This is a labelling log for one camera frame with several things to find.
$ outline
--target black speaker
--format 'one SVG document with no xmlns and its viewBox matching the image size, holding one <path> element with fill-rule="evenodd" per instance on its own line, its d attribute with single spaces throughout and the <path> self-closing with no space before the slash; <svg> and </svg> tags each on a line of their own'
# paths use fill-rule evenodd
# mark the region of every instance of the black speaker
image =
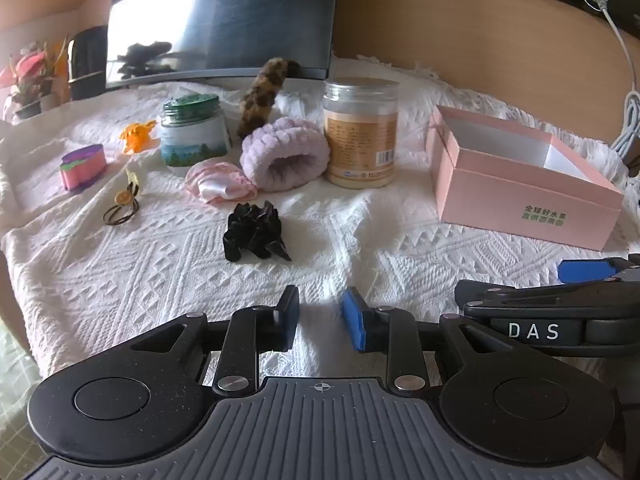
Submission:
<svg viewBox="0 0 640 480">
<path fill-rule="evenodd" d="M 78 32 L 69 43 L 68 58 L 71 100 L 103 94 L 106 87 L 107 26 Z"/>
</svg>

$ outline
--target orange flower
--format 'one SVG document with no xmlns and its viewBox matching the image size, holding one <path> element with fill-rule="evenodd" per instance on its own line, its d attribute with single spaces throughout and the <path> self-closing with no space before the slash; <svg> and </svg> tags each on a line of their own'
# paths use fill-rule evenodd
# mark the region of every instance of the orange flower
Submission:
<svg viewBox="0 0 640 480">
<path fill-rule="evenodd" d="M 120 134 L 120 139 L 125 141 L 124 153 L 132 155 L 154 148 L 156 139 L 152 139 L 149 133 L 156 124 L 156 121 L 149 121 L 147 124 L 133 123 L 127 126 Z"/>
</svg>

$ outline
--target metal screw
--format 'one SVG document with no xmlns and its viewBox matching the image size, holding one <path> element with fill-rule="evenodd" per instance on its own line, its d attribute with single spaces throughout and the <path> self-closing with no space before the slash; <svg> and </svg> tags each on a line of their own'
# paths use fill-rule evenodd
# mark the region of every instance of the metal screw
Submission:
<svg viewBox="0 0 640 480">
<path fill-rule="evenodd" d="M 228 375 L 218 381 L 218 387 L 224 392 L 239 392 L 249 385 L 249 379 L 242 375 Z"/>
<path fill-rule="evenodd" d="M 426 382 L 422 377 L 418 377 L 417 375 L 401 375 L 396 378 L 394 384 L 398 390 L 415 392 L 416 390 L 424 388 Z"/>
</svg>

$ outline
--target plastic jar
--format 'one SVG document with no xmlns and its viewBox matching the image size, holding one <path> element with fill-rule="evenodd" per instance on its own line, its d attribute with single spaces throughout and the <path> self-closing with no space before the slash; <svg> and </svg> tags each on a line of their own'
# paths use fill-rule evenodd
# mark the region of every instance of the plastic jar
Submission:
<svg viewBox="0 0 640 480">
<path fill-rule="evenodd" d="M 398 83 L 342 78 L 325 83 L 324 134 L 329 182 L 351 189 L 383 187 L 394 177 Z"/>
<path fill-rule="evenodd" d="M 185 176 L 194 164 L 225 156 L 229 135 L 214 94 L 195 94 L 165 103 L 160 115 L 160 151 L 167 166 Z"/>
</svg>

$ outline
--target purple fluffy headband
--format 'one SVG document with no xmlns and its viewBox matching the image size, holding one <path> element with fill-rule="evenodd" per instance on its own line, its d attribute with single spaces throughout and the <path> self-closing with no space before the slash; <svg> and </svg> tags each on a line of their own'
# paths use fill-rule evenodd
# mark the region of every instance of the purple fluffy headband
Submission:
<svg viewBox="0 0 640 480">
<path fill-rule="evenodd" d="M 240 164 L 259 189 L 286 191 L 322 174 L 329 164 L 329 145 L 315 124 L 280 118 L 244 139 Z"/>
</svg>

